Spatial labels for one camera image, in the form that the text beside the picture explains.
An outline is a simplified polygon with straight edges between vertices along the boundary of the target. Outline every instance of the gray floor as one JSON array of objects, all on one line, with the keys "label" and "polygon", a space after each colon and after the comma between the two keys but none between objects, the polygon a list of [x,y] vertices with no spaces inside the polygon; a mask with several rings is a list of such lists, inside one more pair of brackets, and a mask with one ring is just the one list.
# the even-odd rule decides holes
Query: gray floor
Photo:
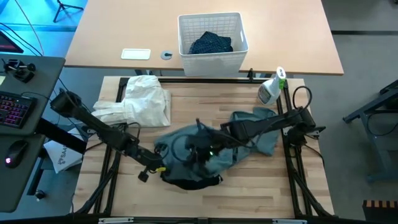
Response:
[{"label": "gray floor", "polygon": [[[26,5],[25,11],[31,14],[34,24],[52,25],[55,0],[35,1],[41,2],[40,7],[46,11],[45,16],[29,11],[32,9],[30,1],[19,2],[22,6]],[[86,3],[77,0],[65,3],[70,2],[81,6]],[[396,22],[398,8],[391,4],[391,1],[323,0],[323,5],[332,30],[398,30]],[[0,12],[2,12],[0,21],[25,24],[22,16],[17,19],[8,16],[18,12],[13,1],[0,2]],[[64,17],[57,26],[76,26],[80,16],[81,14],[76,13]],[[38,46],[32,32],[18,31],[18,33]],[[44,44],[45,53],[49,56],[64,57],[73,38],[72,32],[38,34]],[[312,89],[311,109],[314,119],[318,125],[326,126],[321,135],[320,148],[325,158],[326,176],[335,213],[343,218],[364,219],[362,201],[397,200],[398,183],[368,184],[365,181],[367,174],[377,171],[370,143],[364,134],[362,124],[354,121],[347,125],[341,118],[372,100],[380,88],[398,78],[396,74],[398,36],[334,35],[333,38],[343,64],[344,76],[297,75],[295,77],[304,78],[307,86]],[[82,96],[87,106],[92,106],[97,100],[103,76],[133,74],[135,74],[133,70],[65,68],[61,79],[71,91]],[[168,71],[163,72],[163,75],[181,75],[181,73]],[[44,118],[55,122],[58,115],[47,108]],[[389,125],[393,126],[397,119],[391,118]],[[69,125],[64,119],[61,119],[60,123]],[[78,169],[58,175],[46,171],[39,188],[46,191],[49,197],[36,202],[34,198],[24,196],[18,209],[14,213],[0,213],[0,220],[68,213],[77,177]]]}]

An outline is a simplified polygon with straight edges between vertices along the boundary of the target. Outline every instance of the light wood desk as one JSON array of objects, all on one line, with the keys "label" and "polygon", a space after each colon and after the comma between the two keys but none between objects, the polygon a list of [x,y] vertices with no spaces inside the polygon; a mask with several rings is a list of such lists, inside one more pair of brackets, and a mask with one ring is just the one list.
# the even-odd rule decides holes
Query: light wood desk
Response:
[{"label": "light wood desk", "polygon": [[[119,80],[120,77],[105,77],[99,100],[115,101]],[[289,80],[291,92],[300,85],[304,85],[302,79]],[[195,118],[200,118],[201,122],[208,126],[220,128],[220,124],[227,122],[233,111],[252,111],[254,106],[262,106],[256,98],[258,86],[258,84],[162,83],[162,87],[170,90],[172,94],[172,124],[167,128],[143,128],[140,145],[153,149],[153,142],[158,136],[194,124]],[[307,103],[305,91],[298,91],[296,102],[298,105]],[[271,109],[277,111],[276,105]],[[129,131],[136,134],[134,128],[130,128]],[[98,137],[93,136],[87,146],[96,143]],[[308,145],[319,150],[315,140],[308,139]],[[105,145],[101,145],[85,154],[73,200],[76,210],[84,204],[98,185],[104,152]],[[303,147],[302,159],[309,189],[325,210],[333,213],[321,158]],[[224,181],[220,185],[203,190],[182,190],[163,182],[159,174],[150,174],[148,182],[143,183],[137,178],[143,168],[130,157],[122,157],[112,216],[213,218],[292,218],[294,216],[281,138],[272,157],[252,154],[224,172],[222,174]],[[103,197],[103,208],[106,198],[107,193]],[[304,211],[301,196],[299,202]]]},{"label": "light wood desk", "polygon": [[[177,17],[239,12],[249,44],[240,69],[342,75],[321,0],[89,0],[66,56],[66,67],[181,70]],[[122,60],[122,49],[151,49],[149,60]],[[170,60],[161,59],[171,50]]]}]

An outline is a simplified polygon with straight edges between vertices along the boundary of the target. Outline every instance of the gray-green cloth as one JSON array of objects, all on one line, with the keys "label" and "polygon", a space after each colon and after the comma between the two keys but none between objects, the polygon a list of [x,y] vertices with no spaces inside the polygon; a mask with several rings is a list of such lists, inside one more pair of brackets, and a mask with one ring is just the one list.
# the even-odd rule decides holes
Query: gray-green cloth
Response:
[{"label": "gray-green cloth", "polygon": [[[271,116],[275,116],[275,113],[270,109],[254,108],[253,113],[247,113],[243,111],[233,112],[230,121],[245,119],[258,121],[260,119],[266,119]],[[156,139],[155,145],[167,145],[166,150],[163,150],[161,152],[162,156],[165,156],[165,154],[167,153],[166,157],[163,160],[164,165],[166,166],[167,170],[169,170],[169,173],[166,176],[167,179],[185,179],[200,181],[204,178],[219,175],[222,171],[232,167],[239,161],[246,158],[252,152],[261,152],[266,156],[272,156],[279,135],[279,131],[271,131],[269,133],[263,134],[258,142],[257,148],[254,149],[243,146],[234,149],[223,149],[222,151],[220,151],[218,156],[213,156],[210,158],[209,161],[206,162],[205,169],[207,170],[207,172],[203,172],[202,169],[199,169],[198,164],[194,164],[193,166],[185,166],[183,164],[183,161],[185,161],[190,155],[190,151],[185,148],[186,138],[188,135],[196,134],[197,132],[198,126],[191,125],[178,129],[172,133],[163,135]],[[258,136],[256,136],[252,141],[256,142],[257,139]]]}]

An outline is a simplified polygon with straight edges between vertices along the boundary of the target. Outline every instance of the tripod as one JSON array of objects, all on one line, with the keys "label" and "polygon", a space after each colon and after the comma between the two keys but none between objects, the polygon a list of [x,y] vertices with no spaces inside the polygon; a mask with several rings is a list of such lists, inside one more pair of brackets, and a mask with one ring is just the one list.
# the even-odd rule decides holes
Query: tripod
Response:
[{"label": "tripod", "polygon": [[61,11],[66,10],[68,8],[74,8],[74,9],[80,9],[80,10],[84,10],[82,7],[78,7],[78,6],[71,6],[71,5],[67,5],[62,3],[60,0],[57,0],[58,4],[60,5],[60,7],[58,8],[58,11],[54,17],[53,22],[57,22],[57,17],[60,14]]}]

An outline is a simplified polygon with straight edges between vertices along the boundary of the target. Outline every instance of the white laundry basket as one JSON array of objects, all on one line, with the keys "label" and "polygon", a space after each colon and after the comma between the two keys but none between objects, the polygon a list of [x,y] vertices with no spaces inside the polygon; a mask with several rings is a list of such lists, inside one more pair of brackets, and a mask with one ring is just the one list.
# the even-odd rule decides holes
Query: white laundry basket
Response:
[{"label": "white laundry basket", "polygon": [[[231,38],[233,52],[188,54],[206,31]],[[178,17],[178,42],[186,76],[223,76],[239,72],[249,46],[240,13],[192,14]]]}]

